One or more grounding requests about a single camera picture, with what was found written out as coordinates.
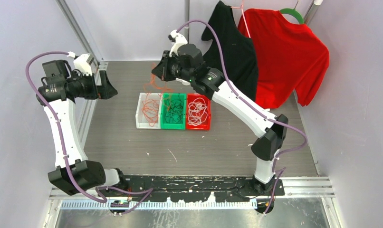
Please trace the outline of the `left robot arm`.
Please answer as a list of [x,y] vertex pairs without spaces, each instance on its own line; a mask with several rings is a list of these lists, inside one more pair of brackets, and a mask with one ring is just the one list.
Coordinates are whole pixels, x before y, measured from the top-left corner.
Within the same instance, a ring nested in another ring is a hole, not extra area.
[[81,147],[75,122],[75,99],[107,100],[118,94],[111,85],[107,73],[99,71],[101,84],[95,82],[95,75],[87,62],[74,61],[72,69],[66,60],[53,60],[43,63],[45,77],[38,91],[49,105],[40,104],[50,121],[55,144],[56,161],[54,171],[48,173],[49,182],[65,192],[75,195],[80,191],[73,181],[83,190],[93,187],[110,187],[111,192],[123,196],[128,192],[129,184],[118,169],[105,169],[97,161],[90,161]]

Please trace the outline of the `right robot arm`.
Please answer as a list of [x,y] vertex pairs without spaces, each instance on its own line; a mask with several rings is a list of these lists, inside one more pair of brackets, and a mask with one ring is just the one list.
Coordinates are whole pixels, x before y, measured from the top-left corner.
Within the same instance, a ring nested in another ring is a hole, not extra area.
[[165,50],[151,73],[165,82],[177,79],[189,82],[195,92],[222,105],[246,124],[257,136],[251,146],[257,158],[253,181],[255,192],[266,195],[271,191],[275,186],[275,156],[287,133],[286,116],[267,112],[237,90],[231,81],[225,80],[220,70],[206,65],[194,44],[182,45],[175,54]]

